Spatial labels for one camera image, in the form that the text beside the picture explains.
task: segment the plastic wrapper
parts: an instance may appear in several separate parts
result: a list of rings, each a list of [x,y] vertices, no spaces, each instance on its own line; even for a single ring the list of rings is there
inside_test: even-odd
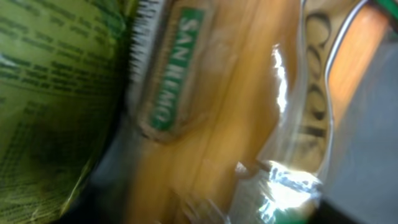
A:
[[[0,2],[0,223],[48,223],[80,195],[124,75],[116,1]]]
[[[147,116],[134,117],[143,137],[127,222],[305,223],[329,173],[334,130],[387,26],[385,19],[367,21],[375,32],[362,55],[368,60],[352,71],[345,60],[360,54],[344,39],[363,29],[360,10],[374,13],[365,4],[213,0],[205,11],[214,13],[205,49],[192,63],[198,88],[190,99],[200,109],[191,113],[203,119],[186,117],[190,128],[166,141],[148,134],[141,125],[153,115],[146,93],[162,89],[150,85],[160,86],[149,69],[142,73],[137,107]],[[154,39],[167,40],[174,7]],[[162,48],[150,54],[162,57]],[[167,76],[167,64],[161,66],[158,75]],[[348,72],[357,80],[340,88],[348,77],[340,74]]]

